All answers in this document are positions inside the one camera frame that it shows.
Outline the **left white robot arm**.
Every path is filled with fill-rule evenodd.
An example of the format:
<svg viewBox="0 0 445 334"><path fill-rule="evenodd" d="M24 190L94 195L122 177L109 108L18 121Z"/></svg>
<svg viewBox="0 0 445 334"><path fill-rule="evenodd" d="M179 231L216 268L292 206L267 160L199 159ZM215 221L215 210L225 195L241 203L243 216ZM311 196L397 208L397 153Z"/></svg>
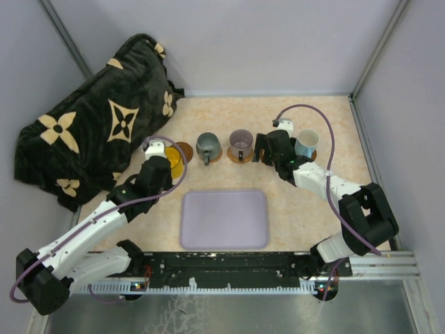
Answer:
<svg viewBox="0 0 445 334"><path fill-rule="evenodd" d="M78 226L51 244L16 257L18 288L40 315L59 309L78 289L115 274L137 276L144 253L126 239L112 249L85 258L101 240L146 214L172 188L170 162L164 154L147 158L138 174L115 187Z"/></svg>

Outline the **mauve purple mug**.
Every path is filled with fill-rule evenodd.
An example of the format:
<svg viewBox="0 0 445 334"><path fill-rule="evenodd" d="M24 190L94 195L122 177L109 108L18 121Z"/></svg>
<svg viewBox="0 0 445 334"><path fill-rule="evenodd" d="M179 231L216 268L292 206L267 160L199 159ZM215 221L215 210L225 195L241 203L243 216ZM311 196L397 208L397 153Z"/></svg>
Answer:
<svg viewBox="0 0 445 334"><path fill-rule="evenodd" d="M246 129L237 129L229 136L230 148L232 154L238 156L239 159L248 156L253 145L253 135Z"/></svg>

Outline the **light blue mug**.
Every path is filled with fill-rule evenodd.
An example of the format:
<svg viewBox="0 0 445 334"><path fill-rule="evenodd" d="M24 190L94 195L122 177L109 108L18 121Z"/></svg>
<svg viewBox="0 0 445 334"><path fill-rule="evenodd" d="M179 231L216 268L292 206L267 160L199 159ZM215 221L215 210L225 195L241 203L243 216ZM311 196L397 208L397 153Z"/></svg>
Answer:
<svg viewBox="0 0 445 334"><path fill-rule="evenodd" d="M319 144L320 137L313 129L302 129L296 138L294 150L297 155L311 158Z"/></svg>

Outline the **grey green mug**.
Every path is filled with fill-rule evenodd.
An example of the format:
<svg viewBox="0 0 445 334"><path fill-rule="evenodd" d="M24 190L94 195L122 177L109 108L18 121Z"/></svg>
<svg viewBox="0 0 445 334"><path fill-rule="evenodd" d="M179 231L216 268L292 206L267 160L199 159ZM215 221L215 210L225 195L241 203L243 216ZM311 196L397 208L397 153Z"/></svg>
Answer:
<svg viewBox="0 0 445 334"><path fill-rule="evenodd" d="M205 132L198 136L195 148L198 157L208 166L211 161L218 158L221 153L221 144L218 137L211 133Z"/></svg>

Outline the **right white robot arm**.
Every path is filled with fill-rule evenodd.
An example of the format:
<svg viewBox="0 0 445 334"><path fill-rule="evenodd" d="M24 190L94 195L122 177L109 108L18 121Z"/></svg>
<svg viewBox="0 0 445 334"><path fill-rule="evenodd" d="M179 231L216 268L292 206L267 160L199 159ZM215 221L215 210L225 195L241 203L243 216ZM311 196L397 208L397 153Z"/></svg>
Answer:
<svg viewBox="0 0 445 334"><path fill-rule="evenodd" d="M327 275L337 260L375 252L398 234L399 226L379 184L359 185L344 180L309 157L297 155L294 142L282 129L257 134L253 161L272 166L280 179L326 200L340 220L341 231L310 250L315 273Z"/></svg>

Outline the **yellow mug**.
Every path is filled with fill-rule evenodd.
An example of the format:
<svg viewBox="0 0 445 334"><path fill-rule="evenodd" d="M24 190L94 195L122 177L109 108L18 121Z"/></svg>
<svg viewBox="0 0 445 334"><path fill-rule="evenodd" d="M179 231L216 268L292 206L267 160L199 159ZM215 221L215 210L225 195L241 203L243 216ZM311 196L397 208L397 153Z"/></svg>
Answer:
<svg viewBox="0 0 445 334"><path fill-rule="evenodd" d="M174 147L167 147L165 149L165 155L170 162L172 178L177 179L181 177L184 171L184 163L179 151Z"/></svg>

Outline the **woven coaster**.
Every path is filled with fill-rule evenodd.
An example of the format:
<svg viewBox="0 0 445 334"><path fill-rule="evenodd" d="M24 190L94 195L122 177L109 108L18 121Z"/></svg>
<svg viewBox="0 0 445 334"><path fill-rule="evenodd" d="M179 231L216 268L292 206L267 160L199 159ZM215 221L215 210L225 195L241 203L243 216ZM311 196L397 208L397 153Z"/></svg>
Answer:
<svg viewBox="0 0 445 334"><path fill-rule="evenodd" d="M235 164L247 164L252 161L253 156L254 156L254 151L251 151L251 153L248 156L244 156L244 158L239 159L238 156L232 154L231 148L227 149L227 157L231 162Z"/></svg>
<svg viewBox="0 0 445 334"><path fill-rule="evenodd" d="M223 156L223 149L221 148L218 156L215 159L209 160L209 164L214 164L214 163L218 162L222 156Z"/></svg>

